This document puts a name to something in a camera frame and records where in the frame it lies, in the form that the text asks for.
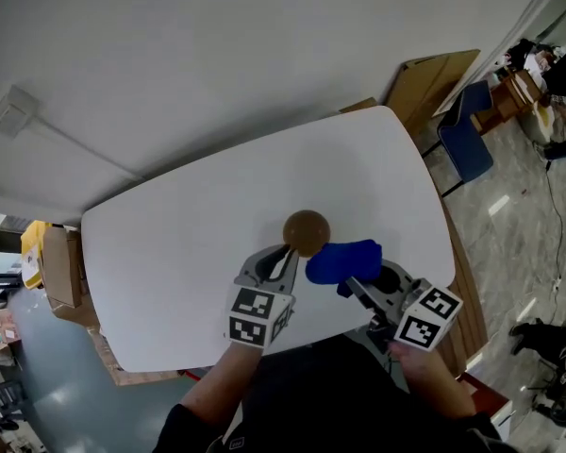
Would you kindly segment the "flat cardboard boxes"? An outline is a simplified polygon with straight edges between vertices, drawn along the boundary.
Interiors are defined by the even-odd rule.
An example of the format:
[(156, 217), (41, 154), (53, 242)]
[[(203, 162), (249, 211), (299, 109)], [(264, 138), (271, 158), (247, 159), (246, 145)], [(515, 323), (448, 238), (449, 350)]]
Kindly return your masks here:
[(101, 362), (108, 370), (116, 386), (135, 386), (182, 377), (181, 371), (131, 373), (123, 369), (115, 358), (108, 340), (102, 334), (92, 299), (88, 294), (82, 296), (81, 304), (78, 307), (71, 307), (50, 296), (47, 299), (55, 317), (80, 325), (89, 333)]

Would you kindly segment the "person's right forearm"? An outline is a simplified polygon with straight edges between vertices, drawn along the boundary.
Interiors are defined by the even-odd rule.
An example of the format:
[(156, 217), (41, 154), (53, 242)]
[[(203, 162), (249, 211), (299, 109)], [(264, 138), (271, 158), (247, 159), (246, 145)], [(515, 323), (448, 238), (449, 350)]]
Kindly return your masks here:
[(472, 397), (436, 350), (426, 352), (398, 342), (389, 343), (389, 350), (400, 362), (409, 390), (431, 409), (450, 419), (476, 415)]

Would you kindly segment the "person's black shirt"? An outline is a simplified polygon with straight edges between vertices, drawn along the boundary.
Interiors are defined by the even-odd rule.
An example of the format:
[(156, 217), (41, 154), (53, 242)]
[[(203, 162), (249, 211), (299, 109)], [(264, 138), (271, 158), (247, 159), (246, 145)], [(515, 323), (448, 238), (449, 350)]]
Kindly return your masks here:
[(450, 419), (339, 335), (264, 356), (228, 427), (179, 402), (152, 453), (520, 453), (490, 418)]

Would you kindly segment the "brown cardboard sheet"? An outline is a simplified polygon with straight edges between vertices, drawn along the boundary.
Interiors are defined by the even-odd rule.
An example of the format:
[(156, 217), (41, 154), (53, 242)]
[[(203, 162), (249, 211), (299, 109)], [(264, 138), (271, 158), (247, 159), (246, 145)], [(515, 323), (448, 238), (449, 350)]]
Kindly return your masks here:
[(414, 138), (479, 56), (478, 49), (412, 59), (400, 65), (383, 105)]

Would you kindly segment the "blue chair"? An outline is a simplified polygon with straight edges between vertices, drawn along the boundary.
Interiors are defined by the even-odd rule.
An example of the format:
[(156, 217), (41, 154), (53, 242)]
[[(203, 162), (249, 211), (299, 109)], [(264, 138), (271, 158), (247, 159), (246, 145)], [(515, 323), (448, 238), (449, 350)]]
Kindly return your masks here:
[(442, 146), (454, 165), (459, 181), (441, 197), (453, 193), (487, 172), (493, 165), (490, 151), (473, 123), (478, 112), (492, 108), (491, 92), (486, 80), (466, 86), (438, 125), (438, 140), (421, 154), (425, 159)]

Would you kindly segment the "person's left forearm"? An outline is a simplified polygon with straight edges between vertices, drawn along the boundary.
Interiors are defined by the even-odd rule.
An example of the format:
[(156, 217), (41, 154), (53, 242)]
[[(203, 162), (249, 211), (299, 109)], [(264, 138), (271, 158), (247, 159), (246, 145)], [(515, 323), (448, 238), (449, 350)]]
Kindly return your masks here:
[(222, 357), (179, 401), (202, 422), (217, 429), (228, 427), (248, 388), (263, 351), (231, 343)]

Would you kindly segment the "blue cloth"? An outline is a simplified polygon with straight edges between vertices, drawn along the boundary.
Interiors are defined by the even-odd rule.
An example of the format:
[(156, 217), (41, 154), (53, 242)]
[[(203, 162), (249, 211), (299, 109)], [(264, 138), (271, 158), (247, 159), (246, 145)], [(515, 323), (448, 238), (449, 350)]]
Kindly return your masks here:
[(370, 282), (380, 275), (382, 247), (373, 240), (326, 243), (306, 264), (307, 279), (317, 285), (336, 285), (337, 294), (353, 295), (347, 280)]

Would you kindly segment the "white bean bag seat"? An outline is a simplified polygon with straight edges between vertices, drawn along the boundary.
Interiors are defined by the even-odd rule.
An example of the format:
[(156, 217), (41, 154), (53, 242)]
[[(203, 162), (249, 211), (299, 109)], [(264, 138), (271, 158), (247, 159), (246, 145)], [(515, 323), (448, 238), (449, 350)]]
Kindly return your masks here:
[(525, 135), (533, 142), (548, 144), (554, 133), (555, 115), (550, 107), (543, 107), (539, 102), (533, 104), (532, 110), (519, 116), (520, 126)]

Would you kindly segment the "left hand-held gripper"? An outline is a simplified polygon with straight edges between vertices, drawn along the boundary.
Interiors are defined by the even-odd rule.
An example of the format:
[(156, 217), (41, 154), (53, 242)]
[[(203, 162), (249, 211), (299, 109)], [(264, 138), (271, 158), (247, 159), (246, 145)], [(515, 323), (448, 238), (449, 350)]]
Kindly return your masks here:
[(244, 262), (226, 301), (225, 337), (231, 343), (268, 348), (278, 337), (291, 318), (298, 262), (288, 244), (266, 247)]

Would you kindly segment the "tall cardboard box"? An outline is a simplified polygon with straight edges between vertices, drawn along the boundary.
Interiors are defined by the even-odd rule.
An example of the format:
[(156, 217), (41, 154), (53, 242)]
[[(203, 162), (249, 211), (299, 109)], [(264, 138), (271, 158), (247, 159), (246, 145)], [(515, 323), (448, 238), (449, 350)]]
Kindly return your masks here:
[(80, 234), (64, 227), (47, 228), (39, 265), (47, 295), (66, 306), (79, 307), (83, 279)]

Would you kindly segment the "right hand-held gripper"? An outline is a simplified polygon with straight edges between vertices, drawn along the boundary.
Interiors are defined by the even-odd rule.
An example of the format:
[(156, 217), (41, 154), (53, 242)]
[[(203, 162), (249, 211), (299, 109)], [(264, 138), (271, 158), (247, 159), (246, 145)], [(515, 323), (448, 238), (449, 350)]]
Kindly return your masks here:
[(383, 352), (391, 342), (430, 352), (448, 333), (463, 300), (425, 278), (413, 279), (399, 264), (382, 260), (373, 283), (350, 277), (346, 285), (374, 316), (367, 336)]

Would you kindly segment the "white wall socket box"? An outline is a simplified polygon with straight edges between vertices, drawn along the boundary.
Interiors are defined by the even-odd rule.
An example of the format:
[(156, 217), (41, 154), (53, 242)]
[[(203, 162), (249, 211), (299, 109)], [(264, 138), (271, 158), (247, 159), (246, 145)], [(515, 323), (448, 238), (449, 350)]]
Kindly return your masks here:
[(39, 106), (36, 97), (11, 85), (0, 100), (0, 133), (15, 138), (36, 116)]

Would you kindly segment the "yellow bag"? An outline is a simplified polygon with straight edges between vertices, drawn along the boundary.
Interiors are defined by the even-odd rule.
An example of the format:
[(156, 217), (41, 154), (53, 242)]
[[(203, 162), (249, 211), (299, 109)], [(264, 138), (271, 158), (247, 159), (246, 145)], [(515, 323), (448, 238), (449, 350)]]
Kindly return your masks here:
[(52, 224), (33, 221), (21, 235), (21, 276), (28, 290), (42, 288), (42, 274), (39, 259), (43, 248), (43, 236)]

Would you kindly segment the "small wooden table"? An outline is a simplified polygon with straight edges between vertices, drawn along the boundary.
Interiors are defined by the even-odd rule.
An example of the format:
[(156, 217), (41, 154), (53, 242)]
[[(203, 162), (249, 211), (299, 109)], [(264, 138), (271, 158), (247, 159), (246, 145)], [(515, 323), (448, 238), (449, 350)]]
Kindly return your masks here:
[(535, 109), (542, 91), (527, 70), (510, 73), (491, 90), (492, 107), (477, 112), (473, 122), (480, 135)]

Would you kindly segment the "dark round bowl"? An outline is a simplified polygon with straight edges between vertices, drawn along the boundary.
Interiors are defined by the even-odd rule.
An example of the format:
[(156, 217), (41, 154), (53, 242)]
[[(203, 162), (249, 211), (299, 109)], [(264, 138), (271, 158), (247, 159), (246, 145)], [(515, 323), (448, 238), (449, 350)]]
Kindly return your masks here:
[(301, 258), (311, 258), (322, 250), (331, 236), (330, 225), (314, 210), (299, 210), (285, 222), (283, 241)]

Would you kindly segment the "large window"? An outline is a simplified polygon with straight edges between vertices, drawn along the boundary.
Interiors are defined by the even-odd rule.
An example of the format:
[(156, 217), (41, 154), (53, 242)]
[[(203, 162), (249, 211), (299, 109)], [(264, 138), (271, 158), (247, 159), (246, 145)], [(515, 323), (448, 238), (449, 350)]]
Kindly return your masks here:
[(0, 213), (0, 295), (23, 286), (21, 237), (31, 223)]

